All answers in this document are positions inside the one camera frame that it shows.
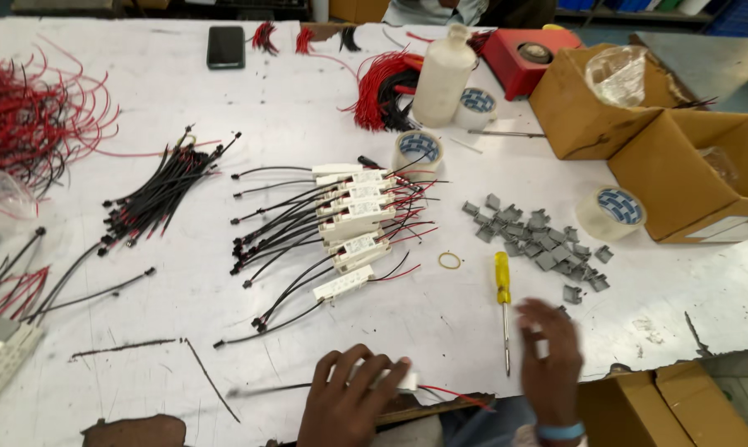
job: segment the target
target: red machine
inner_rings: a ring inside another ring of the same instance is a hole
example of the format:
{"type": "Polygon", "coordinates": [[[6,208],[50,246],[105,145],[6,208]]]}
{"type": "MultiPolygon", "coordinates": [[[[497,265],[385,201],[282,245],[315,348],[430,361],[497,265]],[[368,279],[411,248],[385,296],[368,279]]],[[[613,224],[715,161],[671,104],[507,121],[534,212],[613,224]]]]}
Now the red machine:
{"type": "Polygon", "coordinates": [[[578,36],[567,29],[498,29],[482,56],[511,101],[534,91],[559,48],[580,46],[578,36]]]}

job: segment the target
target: screwdriver handle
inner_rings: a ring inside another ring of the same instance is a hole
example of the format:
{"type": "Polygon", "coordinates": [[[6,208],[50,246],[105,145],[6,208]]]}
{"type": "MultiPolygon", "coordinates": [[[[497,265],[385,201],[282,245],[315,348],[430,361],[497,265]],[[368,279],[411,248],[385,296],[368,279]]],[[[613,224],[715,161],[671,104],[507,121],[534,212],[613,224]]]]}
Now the screwdriver handle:
{"type": "Polygon", "coordinates": [[[495,253],[495,283],[498,285],[498,303],[511,303],[512,296],[509,293],[509,256],[503,251],[495,253]]]}

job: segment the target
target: hand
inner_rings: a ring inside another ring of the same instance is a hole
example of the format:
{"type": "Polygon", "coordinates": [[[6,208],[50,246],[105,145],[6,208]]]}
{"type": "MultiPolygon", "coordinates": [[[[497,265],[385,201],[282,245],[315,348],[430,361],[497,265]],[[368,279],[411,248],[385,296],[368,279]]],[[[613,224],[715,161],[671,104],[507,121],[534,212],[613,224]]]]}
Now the hand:
{"type": "Polygon", "coordinates": [[[575,425],[579,422],[578,374],[584,362],[578,352],[575,327],[561,312],[535,298],[526,299],[517,309],[522,313],[518,319],[523,337],[522,389],[537,414],[537,422],[575,425]],[[532,332],[534,324],[541,331],[532,332]],[[539,359],[536,342],[543,339],[548,340],[549,354],[539,359]]]}
{"type": "Polygon", "coordinates": [[[297,438],[298,447],[360,447],[374,437],[374,420],[396,395],[396,386],[409,371],[409,359],[402,357],[393,364],[384,354],[375,356],[364,344],[341,354],[332,351],[316,365],[308,403],[302,416],[297,438]],[[365,360],[349,385],[351,368],[365,360]],[[332,378],[329,371],[335,365],[332,378]],[[382,370],[390,373],[369,390],[382,370]]]}

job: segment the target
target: person's left hand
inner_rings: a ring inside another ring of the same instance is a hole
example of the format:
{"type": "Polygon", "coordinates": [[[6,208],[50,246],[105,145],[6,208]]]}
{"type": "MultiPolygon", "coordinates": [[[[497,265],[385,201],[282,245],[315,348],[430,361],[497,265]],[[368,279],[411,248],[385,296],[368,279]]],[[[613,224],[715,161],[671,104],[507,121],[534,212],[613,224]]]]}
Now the person's left hand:
{"type": "Polygon", "coordinates": [[[396,395],[396,386],[409,371],[409,359],[393,364],[384,354],[374,356],[364,344],[341,354],[332,351],[316,365],[305,414],[297,438],[298,447],[361,447],[375,435],[374,420],[396,395]],[[351,368],[365,360],[349,385],[351,368]],[[330,368],[335,365],[332,378],[330,368]],[[377,388],[369,391],[382,370],[390,369],[377,388]]]}

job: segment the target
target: shelf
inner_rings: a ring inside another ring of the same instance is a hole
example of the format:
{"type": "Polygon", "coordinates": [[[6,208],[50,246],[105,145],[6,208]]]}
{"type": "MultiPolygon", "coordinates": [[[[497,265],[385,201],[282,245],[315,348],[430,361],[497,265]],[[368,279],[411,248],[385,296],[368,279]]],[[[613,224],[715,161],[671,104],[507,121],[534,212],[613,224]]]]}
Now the shelf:
{"type": "Polygon", "coordinates": [[[694,16],[689,16],[681,13],[677,10],[672,11],[639,11],[631,13],[627,11],[615,11],[606,5],[598,5],[594,10],[563,10],[561,8],[556,10],[558,17],[595,17],[595,18],[610,18],[610,19],[624,19],[624,20],[646,20],[646,21],[665,21],[665,22],[698,22],[708,23],[713,19],[713,16],[704,12],[701,12],[694,16]]]}

